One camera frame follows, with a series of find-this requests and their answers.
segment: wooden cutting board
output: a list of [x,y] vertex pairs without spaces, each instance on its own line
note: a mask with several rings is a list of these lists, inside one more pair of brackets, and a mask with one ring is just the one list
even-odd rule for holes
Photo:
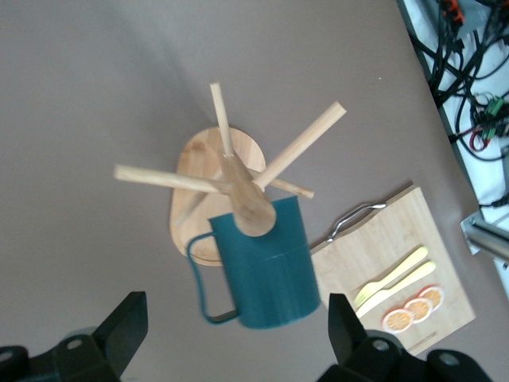
[[360,321],[366,329],[382,330],[382,319],[387,311],[402,307],[423,287],[437,284],[445,291],[443,305],[425,321],[396,335],[411,354],[428,349],[473,320],[475,314],[417,186],[391,198],[385,209],[372,212],[341,232],[332,243],[320,244],[312,250],[322,302],[328,308],[329,294],[343,293],[353,303],[364,284],[383,278],[422,245],[429,249],[422,263],[433,260],[437,269],[380,303]]

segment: white surface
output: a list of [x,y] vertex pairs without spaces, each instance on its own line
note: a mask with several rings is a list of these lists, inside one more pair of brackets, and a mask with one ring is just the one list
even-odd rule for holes
[[[435,33],[435,29],[430,24],[429,19],[424,15],[418,2],[415,0],[404,1],[409,15],[411,15],[413,27],[418,39],[430,49],[435,51],[437,49],[437,35]],[[478,30],[478,32],[482,39],[482,30]],[[468,58],[475,52],[475,42],[472,35],[464,38],[463,42],[465,45],[465,62],[468,62]],[[478,76],[481,77],[496,68],[507,54],[509,54],[509,48],[503,43],[492,46],[484,56],[483,64],[479,70]],[[425,57],[429,68],[431,69],[433,67],[433,60],[431,60],[427,55],[425,55]],[[453,55],[449,60],[449,63],[458,65],[458,55]],[[455,77],[446,71],[444,79],[441,82],[440,89],[446,89],[453,82],[454,78]],[[472,94],[475,95],[476,93],[489,92],[494,96],[501,96],[509,90],[507,78],[509,78],[509,61],[493,76],[488,77],[485,80],[476,81],[472,86]],[[444,112],[447,115],[447,119],[453,130],[460,103],[461,98],[459,97],[451,97],[444,103]],[[465,131],[470,127],[472,127],[472,123],[469,117],[469,103],[467,102],[461,116],[460,131]],[[478,155],[482,158],[499,157],[500,148],[507,146],[508,142],[509,140],[507,138],[494,139],[490,142],[488,148],[481,153],[478,153]],[[490,204],[492,201],[500,199],[507,191],[502,161],[482,162],[470,155],[461,144],[457,143],[457,146],[460,148],[461,160],[468,172],[468,178],[472,184],[474,192],[476,193],[479,203]],[[509,215],[509,205],[505,205],[497,209],[483,208],[482,213],[484,219],[488,223],[499,225]],[[496,260],[495,266],[500,274],[507,297],[509,298],[509,290],[507,288],[507,286],[509,286],[509,272],[504,271],[502,269],[503,263],[502,265],[500,263],[502,262]]]

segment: orange slice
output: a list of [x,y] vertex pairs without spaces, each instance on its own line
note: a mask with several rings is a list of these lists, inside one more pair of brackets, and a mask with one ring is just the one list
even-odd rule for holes
[[382,327],[388,333],[398,334],[412,326],[414,314],[409,310],[398,308],[390,310],[383,316]]
[[414,314],[414,324],[426,320],[433,312],[433,303],[423,297],[412,298],[405,304],[405,309]]
[[427,298],[433,305],[433,311],[437,310],[444,302],[444,290],[438,285],[430,285],[421,290],[418,297]]

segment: green connector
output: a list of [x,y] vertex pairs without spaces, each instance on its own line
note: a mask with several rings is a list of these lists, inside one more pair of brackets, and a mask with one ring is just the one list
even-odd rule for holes
[[491,117],[495,117],[498,112],[500,111],[500,108],[505,104],[505,100],[500,97],[495,97],[492,99],[488,106],[486,107],[486,110],[484,111],[485,115],[490,115]]
[[485,129],[481,137],[483,137],[483,139],[493,139],[493,137],[495,137],[495,132],[496,129]]

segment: wooden base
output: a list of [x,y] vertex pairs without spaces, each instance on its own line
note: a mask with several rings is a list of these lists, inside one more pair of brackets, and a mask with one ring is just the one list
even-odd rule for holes
[[[246,167],[262,171],[265,158],[258,144],[246,133],[231,128],[231,140],[237,155]],[[182,150],[177,172],[194,177],[220,179],[221,165],[218,154],[223,153],[220,129],[213,127],[196,134]],[[189,214],[189,206],[196,206]],[[178,250],[185,255],[187,243],[195,236],[210,232],[208,219],[231,212],[227,196],[203,194],[187,189],[174,189],[169,230]],[[220,266],[220,255],[213,238],[196,243],[194,256],[197,263]]]

